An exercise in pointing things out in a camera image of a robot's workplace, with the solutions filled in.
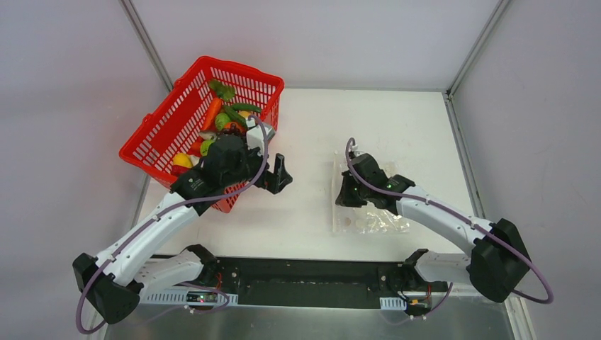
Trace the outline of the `clear zip top bag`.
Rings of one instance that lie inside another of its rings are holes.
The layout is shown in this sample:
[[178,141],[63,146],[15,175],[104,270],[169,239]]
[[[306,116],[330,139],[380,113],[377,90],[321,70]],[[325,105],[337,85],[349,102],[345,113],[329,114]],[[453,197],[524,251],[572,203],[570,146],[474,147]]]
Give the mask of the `clear zip top bag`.
[[342,188],[342,172],[347,170],[346,159],[334,151],[331,204],[332,231],[347,234],[401,234],[410,228],[410,221],[387,210],[379,210],[372,203],[361,208],[347,208],[335,203]]

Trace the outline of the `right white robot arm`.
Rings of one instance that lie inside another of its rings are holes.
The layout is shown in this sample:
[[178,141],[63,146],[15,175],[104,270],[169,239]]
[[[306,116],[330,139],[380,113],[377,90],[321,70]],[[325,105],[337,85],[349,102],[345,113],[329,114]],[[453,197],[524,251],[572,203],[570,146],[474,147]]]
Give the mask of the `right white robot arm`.
[[387,176],[368,153],[347,153],[336,205],[379,210],[420,223],[460,249],[439,254],[418,249],[403,262],[403,283],[420,290],[430,282],[471,284],[493,302],[504,302],[529,272],[530,259],[517,226],[471,217],[432,200],[421,187],[401,175]]

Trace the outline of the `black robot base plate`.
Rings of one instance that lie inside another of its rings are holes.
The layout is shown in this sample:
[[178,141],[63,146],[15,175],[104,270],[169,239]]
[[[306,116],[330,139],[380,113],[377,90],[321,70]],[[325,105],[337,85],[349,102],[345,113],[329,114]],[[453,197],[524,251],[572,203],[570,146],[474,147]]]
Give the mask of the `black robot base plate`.
[[191,305],[400,310],[421,315],[445,282],[427,283],[401,263],[220,257],[179,284]]

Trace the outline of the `dark red grape bunch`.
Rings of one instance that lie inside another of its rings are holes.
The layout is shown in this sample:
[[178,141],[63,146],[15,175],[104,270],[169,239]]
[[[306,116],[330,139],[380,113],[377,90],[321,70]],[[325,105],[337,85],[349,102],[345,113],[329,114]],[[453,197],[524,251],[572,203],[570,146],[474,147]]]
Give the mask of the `dark red grape bunch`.
[[239,127],[238,125],[231,125],[230,127],[224,127],[220,131],[221,135],[234,135],[238,137],[245,137],[246,130],[244,128]]

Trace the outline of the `red plastic basket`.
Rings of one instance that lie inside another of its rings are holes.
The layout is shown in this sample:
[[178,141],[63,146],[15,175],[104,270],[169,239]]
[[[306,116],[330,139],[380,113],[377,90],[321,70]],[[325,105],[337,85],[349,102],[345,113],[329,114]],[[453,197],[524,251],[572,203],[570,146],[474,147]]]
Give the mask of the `red plastic basket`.
[[[235,87],[236,97],[223,105],[251,103],[259,106],[261,113],[238,111],[246,119],[247,127],[231,121],[246,130],[242,137],[253,147],[274,136],[279,116],[279,96],[284,88],[283,79],[263,73],[240,63],[202,56],[175,83],[174,89],[162,104],[147,115],[139,128],[120,149],[121,159],[142,169],[169,191],[173,182],[188,169],[172,165],[175,154],[191,156],[193,166],[207,154],[216,139],[225,136],[215,129],[202,130],[204,115],[210,102],[217,97],[208,82],[217,79]],[[274,153],[268,152],[269,170],[274,169]],[[209,208],[228,213],[238,198],[241,183],[226,188],[228,198]]]

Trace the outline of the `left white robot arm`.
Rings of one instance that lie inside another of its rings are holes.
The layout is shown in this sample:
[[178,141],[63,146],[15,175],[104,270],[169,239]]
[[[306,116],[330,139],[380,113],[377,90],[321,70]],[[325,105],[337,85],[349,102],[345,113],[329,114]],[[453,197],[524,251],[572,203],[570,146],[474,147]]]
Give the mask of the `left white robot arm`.
[[140,301],[173,285],[194,281],[210,285],[216,277],[216,257],[200,244],[187,246],[176,256],[148,264],[147,260],[182,227],[196,220],[220,200],[226,188],[241,183],[277,194],[293,180],[285,157],[277,153],[269,170],[265,142],[253,147],[241,137],[220,137],[197,165],[180,175],[157,207],[115,244],[95,256],[80,254],[72,263],[78,289],[76,325],[88,302],[108,324],[124,320]]

